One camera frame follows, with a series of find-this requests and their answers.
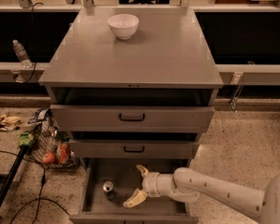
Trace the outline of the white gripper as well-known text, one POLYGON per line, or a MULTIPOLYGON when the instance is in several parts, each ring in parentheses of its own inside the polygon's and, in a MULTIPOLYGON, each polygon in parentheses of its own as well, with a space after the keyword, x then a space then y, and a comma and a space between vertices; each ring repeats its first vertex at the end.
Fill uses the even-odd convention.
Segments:
POLYGON ((148 197, 157 198, 160 196, 170 197, 175 190, 175 182, 171 174, 150 173, 149 170, 137 164, 136 169, 143 177, 143 189, 136 189, 133 195, 123 203, 125 208, 133 208, 143 203, 148 197))

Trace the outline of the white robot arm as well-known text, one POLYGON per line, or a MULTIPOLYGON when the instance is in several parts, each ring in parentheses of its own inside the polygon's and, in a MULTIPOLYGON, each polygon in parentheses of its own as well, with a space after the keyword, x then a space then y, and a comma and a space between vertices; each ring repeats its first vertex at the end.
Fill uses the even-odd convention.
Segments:
POLYGON ((280 224, 280 174, 270 181, 266 190, 259 190, 203 175, 190 168, 177 168, 172 174, 150 172, 140 164, 136 168, 143 177, 142 189, 136 189, 123 203, 125 208, 133 208, 147 197, 167 196, 181 203, 193 203, 202 193, 258 224, 280 224))

